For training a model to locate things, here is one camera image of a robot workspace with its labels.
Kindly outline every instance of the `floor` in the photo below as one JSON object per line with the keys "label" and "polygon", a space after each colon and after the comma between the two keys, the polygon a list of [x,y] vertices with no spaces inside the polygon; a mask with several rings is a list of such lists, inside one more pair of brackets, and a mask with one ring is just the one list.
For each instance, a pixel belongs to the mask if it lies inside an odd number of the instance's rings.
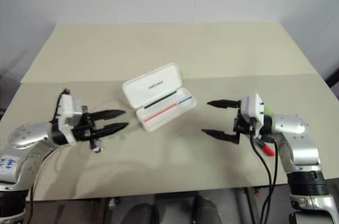
{"label": "floor", "polygon": [[[328,189],[334,195],[339,206],[339,179],[328,180]],[[68,224],[68,223],[104,223],[120,224],[130,208],[139,203],[154,203],[157,205],[161,224],[190,223],[193,198],[197,192],[180,194],[136,195],[121,197],[120,203],[112,210],[104,212],[104,205],[109,199],[96,200],[61,200],[34,203],[34,224]],[[223,224],[252,223],[246,194],[242,189],[221,189],[200,191],[199,194],[213,201]],[[259,190],[255,197],[258,212],[267,195],[267,189]],[[269,223],[288,223],[288,216],[294,212],[289,200],[289,187],[276,187],[271,205]]]}

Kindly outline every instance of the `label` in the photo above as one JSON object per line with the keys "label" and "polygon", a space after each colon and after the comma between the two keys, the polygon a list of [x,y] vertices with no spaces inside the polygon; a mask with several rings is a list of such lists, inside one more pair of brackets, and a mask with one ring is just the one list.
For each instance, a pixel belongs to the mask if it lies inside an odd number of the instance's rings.
{"label": "label", "polygon": [[163,84],[164,83],[164,81],[163,80],[161,80],[161,81],[159,81],[158,83],[156,83],[156,84],[152,84],[151,86],[149,86],[148,87],[148,89],[152,89],[152,88],[154,88],[154,87],[157,87],[158,85],[161,85],[161,84]]}
{"label": "label", "polygon": [[0,156],[0,173],[5,173],[5,170],[13,169],[15,170],[17,167],[17,163],[19,158],[8,156],[8,155],[1,155]]}

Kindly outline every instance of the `handwritten label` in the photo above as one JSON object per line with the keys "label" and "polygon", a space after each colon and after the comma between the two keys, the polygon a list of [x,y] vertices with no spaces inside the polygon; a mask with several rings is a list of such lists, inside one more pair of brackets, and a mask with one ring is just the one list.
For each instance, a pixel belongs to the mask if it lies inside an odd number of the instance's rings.
{"label": "handwritten label", "polygon": [[11,169],[13,167],[16,167],[16,163],[19,158],[3,155],[0,156],[0,168],[6,168]]}

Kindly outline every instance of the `red pen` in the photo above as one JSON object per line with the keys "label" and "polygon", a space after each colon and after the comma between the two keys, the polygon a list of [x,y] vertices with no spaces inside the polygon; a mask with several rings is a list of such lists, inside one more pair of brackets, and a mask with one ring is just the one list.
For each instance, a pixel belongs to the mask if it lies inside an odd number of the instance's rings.
{"label": "red pen", "polygon": [[255,138],[254,142],[262,149],[262,151],[267,156],[275,156],[275,151],[272,150],[268,145],[265,144],[265,142],[259,138]]}

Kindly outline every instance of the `cable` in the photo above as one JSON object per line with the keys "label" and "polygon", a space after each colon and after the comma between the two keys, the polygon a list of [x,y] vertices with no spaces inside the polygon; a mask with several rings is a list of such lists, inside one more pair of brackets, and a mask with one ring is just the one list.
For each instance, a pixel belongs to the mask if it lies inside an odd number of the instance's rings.
{"label": "cable", "polygon": [[53,118],[52,118],[52,120],[51,120],[50,122],[54,121],[55,118],[56,118],[56,116],[57,116],[59,101],[60,101],[61,96],[62,96],[63,94],[69,94],[69,89],[66,89],[66,88],[65,88],[65,89],[62,91],[62,93],[60,93],[60,95],[59,95],[59,97],[58,97],[57,105],[56,105],[55,110],[54,110]]}
{"label": "cable", "polygon": [[32,221],[32,218],[33,218],[33,197],[34,197],[33,196],[33,191],[34,191],[33,189],[34,189],[34,183],[31,187],[31,192],[30,192],[30,216],[29,216],[26,224],[30,224],[31,221]]}
{"label": "cable", "polygon": [[[249,137],[249,141],[251,142],[251,146],[252,146],[253,151],[258,156],[258,158],[261,160],[262,164],[264,165],[264,167],[265,167],[265,169],[267,171],[267,175],[269,177],[269,188],[271,190],[271,187],[272,187],[272,177],[271,177],[271,173],[270,173],[269,167],[267,166],[267,164],[266,164],[265,160],[263,159],[263,157],[260,155],[260,153],[255,148],[253,140],[254,140],[253,139],[253,134],[251,134],[250,137]],[[264,218],[265,206],[266,206],[266,204],[264,203],[263,206],[262,206],[262,209],[261,209],[261,215],[260,215],[260,221],[259,221],[260,224],[262,223],[263,218]]]}
{"label": "cable", "polygon": [[269,219],[269,215],[270,215],[270,208],[271,208],[271,199],[272,199],[272,194],[275,188],[275,183],[276,183],[276,177],[278,174],[278,145],[276,144],[276,142],[274,143],[274,148],[275,148],[275,163],[274,163],[274,177],[273,177],[273,184],[272,187],[270,189],[270,192],[266,198],[266,200],[268,201],[268,205],[267,205],[267,210],[266,210],[266,217],[265,217],[265,224],[267,224],[268,219]]}

